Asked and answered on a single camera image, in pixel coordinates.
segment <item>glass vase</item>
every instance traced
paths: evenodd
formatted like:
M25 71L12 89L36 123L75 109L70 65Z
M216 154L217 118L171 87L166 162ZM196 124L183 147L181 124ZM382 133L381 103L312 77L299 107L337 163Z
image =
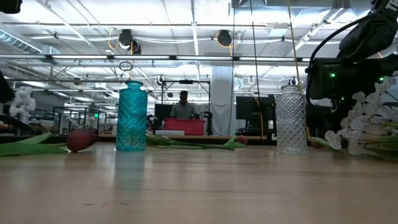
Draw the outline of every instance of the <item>glass vase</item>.
M276 98L277 150L283 154L306 154L305 96L297 85L282 87Z
M148 96L141 82L127 81L120 91L116 150L143 151L146 144Z

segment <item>teal glass vase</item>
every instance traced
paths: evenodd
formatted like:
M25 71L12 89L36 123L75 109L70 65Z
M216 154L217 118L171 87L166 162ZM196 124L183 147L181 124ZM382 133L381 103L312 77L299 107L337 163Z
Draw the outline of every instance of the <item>teal glass vase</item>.
M146 144L148 94L140 90L141 82L127 81L120 91L117 151L143 151Z

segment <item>white column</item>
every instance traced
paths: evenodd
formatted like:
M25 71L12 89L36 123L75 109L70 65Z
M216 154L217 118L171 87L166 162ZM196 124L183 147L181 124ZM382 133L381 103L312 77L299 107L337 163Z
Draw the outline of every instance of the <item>white column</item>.
M214 135L234 135L236 115L234 107L232 67L212 67L211 108Z

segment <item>red tulip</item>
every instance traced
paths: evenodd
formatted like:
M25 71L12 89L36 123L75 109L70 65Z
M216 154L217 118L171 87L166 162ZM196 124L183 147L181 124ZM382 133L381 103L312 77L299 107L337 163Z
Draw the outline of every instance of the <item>red tulip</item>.
M96 143L98 137L98 131L94 128L74 130L67 136L68 149L72 152L84 150Z
M248 139L244 136L236 136L236 142L242 144L248 144Z

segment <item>wooden table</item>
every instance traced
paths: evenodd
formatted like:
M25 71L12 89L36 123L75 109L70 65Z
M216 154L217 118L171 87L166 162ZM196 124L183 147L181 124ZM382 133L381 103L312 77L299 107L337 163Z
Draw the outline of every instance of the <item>wooden table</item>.
M0 223L397 223L398 165L312 150L0 158Z

